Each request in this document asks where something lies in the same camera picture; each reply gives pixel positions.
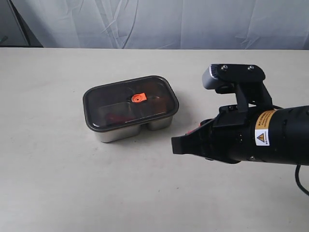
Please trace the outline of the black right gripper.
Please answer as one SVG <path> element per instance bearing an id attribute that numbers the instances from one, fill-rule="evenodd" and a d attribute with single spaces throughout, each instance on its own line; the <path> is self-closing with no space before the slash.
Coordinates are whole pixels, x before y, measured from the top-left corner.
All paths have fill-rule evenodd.
<path id="1" fill-rule="evenodd" d="M 204 120 L 185 135 L 171 138 L 172 152 L 225 163 L 241 161 L 309 164 L 309 108 L 267 109 L 243 125 L 211 126 Z"/>

